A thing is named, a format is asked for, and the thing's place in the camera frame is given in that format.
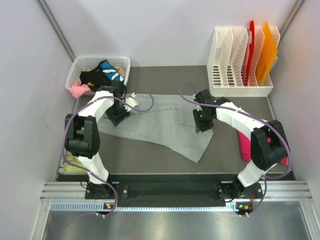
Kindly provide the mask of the grey t shirt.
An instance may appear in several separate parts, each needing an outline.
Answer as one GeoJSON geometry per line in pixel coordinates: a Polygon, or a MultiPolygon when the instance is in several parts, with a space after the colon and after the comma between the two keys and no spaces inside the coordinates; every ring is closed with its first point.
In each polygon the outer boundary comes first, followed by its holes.
{"type": "Polygon", "coordinates": [[[179,95],[159,95],[150,97],[139,94],[136,97],[138,109],[114,127],[107,116],[98,121],[102,133],[165,146],[172,151],[197,163],[207,149],[213,131],[196,133],[193,117],[195,105],[183,100],[179,95]]]}

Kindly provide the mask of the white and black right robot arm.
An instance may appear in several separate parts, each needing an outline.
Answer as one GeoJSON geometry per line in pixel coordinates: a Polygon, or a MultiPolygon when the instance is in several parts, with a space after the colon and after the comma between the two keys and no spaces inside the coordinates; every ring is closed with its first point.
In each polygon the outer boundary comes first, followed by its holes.
{"type": "Polygon", "coordinates": [[[233,185],[234,194],[245,198],[251,193],[252,185],[288,157],[290,149],[282,124],[278,120],[265,121],[252,116],[225,97],[213,97],[207,89],[195,94],[193,99],[197,104],[193,110],[197,133],[212,129],[216,119],[249,140],[250,161],[233,185]]]}

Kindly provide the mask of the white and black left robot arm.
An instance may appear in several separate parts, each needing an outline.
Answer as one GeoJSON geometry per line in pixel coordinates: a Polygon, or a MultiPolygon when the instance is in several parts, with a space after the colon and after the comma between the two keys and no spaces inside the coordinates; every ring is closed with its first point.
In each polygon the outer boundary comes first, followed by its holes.
{"type": "Polygon", "coordinates": [[[109,172],[99,155],[100,136],[98,121],[106,115],[114,127],[130,116],[121,102],[127,92],[125,84],[113,81],[110,86],[100,86],[93,98],[73,116],[65,117],[68,128],[64,147],[81,162],[89,175],[89,181],[96,184],[96,192],[102,198],[109,198],[114,191],[108,183],[109,172]]]}

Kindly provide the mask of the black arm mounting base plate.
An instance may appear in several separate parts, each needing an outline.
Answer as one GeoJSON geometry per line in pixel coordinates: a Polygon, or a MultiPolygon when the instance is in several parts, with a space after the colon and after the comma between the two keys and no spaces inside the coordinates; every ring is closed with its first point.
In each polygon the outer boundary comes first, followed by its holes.
{"type": "Polygon", "coordinates": [[[113,200],[117,193],[120,205],[178,207],[221,204],[234,199],[258,200],[263,196],[260,183],[239,188],[235,180],[234,173],[112,174],[108,180],[111,187],[88,183],[84,198],[113,200]]]}

